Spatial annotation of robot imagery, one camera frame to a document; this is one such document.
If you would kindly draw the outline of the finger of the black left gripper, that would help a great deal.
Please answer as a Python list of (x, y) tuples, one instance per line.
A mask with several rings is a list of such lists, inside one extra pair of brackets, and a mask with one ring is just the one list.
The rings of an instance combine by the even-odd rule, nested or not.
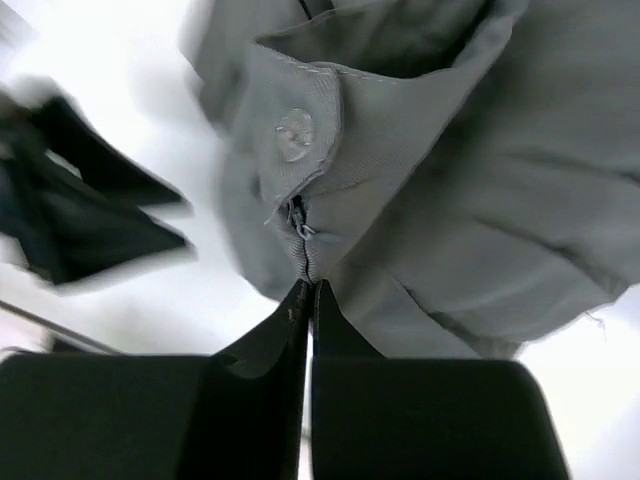
[(104, 197), (42, 155), (25, 153), (9, 157), (9, 236), (28, 269), (54, 285), (192, 249), (141, 210)]
[(115, 149), (63, 96), (30, 110), (29, 119), (50, 150), (77, 169), (102, 195), (127, 204), (152, 207), (184, 204), (181, 192)]

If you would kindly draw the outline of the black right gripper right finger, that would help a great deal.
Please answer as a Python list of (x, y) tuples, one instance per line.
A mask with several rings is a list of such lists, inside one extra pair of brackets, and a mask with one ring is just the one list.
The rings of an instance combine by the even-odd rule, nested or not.
[(521, 364), (388, 359), (316, 288), (311, 456), (317, 479), (565, 479), (544, 396)]

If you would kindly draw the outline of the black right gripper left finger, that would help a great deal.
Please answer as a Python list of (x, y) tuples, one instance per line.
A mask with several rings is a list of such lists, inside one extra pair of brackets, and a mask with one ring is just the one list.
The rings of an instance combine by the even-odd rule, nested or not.
[(19, 353), (1, 365), (5, 479), (294, 479), (309, 287), (211, 356)]

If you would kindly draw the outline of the grey pleated skirt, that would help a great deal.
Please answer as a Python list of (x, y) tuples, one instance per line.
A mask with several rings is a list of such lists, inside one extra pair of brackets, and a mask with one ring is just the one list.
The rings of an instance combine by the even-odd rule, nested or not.
[(635, 1), (216, 1), (241, 275), (389, 357), (509, 358), (639, 282)]

